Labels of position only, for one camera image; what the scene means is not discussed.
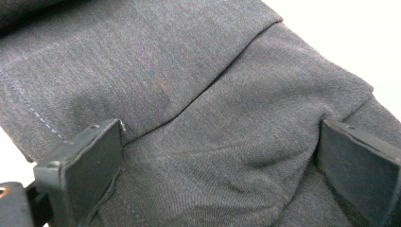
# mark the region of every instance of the gray fabric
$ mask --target gray fabric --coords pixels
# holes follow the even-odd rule
[[[256,0],[66,1],[0,39],[0,124],[40,161],[122,119],[94,226],[348,226],[310,163],[321,120],[401,127],[280,21]]]

